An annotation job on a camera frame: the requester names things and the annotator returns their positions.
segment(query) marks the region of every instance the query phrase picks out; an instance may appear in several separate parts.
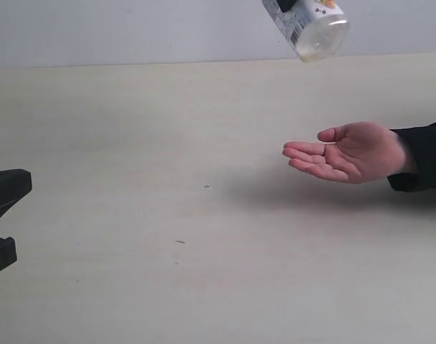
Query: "open palm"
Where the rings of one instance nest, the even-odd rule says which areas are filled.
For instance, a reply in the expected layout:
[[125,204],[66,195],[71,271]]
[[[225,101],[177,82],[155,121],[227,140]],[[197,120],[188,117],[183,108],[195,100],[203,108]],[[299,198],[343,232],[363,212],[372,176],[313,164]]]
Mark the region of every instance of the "open palm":
[[322,143],[289,142],[283,154],[289,165],[328,181],[364,183],[396,173],[413,172],[414,164],[399,136],[376,123],[351,123],[321,131]]

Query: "black jacket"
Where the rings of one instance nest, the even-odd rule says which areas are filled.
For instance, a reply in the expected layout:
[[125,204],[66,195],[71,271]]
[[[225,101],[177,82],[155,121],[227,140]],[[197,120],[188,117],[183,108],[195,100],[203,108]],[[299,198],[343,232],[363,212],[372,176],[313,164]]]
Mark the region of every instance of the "black jacket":
[[436,188],[436,123],[427,127],[394,130],[408,145],[418,174],[402,173],[388,178],[396,191],[415,192]]

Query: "finger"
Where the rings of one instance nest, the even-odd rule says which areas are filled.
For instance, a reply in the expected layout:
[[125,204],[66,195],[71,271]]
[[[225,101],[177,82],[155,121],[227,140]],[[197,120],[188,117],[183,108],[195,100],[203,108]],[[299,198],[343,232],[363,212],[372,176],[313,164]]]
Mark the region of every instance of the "finger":
[[310,142],[288,142],[284,145],[284,148],[295,149],[303,153],[309,154],[310,156],[323,156],[326,150],[326,145],[323,143],[310,143]]
[[326,163],[326,159],[323,156],[311,156],[307,153],[292,148],[283,149],[283,155],[290,159],[299,159],[307,163]]
[[345,125],[337,128],[329,128],[318,133],[321,142],[337,142],[345,137]]
[[336,170],[327,164],[307,163],[299,159],[291,159],[289,165],[299,171],[326,181],[349,183],[349,177],[345,172]]

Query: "clear plastic bottle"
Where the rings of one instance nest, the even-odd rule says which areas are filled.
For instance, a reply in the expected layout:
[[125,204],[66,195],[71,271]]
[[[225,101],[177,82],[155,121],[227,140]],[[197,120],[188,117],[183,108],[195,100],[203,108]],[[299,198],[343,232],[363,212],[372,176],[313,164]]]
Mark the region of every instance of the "clear plastic bottle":
[[282,10],[277,0],[262,0],[267,12],[304,62],[332,56],[349,31],[335,0],[297,0]]

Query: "table surface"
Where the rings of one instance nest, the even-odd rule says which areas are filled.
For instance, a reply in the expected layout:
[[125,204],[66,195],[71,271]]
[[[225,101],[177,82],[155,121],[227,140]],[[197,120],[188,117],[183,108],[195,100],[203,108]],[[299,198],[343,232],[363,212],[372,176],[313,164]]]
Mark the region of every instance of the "table surface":
[[436,192],[281,156],[360,120],[436,121],[436,54],[0,70],[0,344],[436,344]]

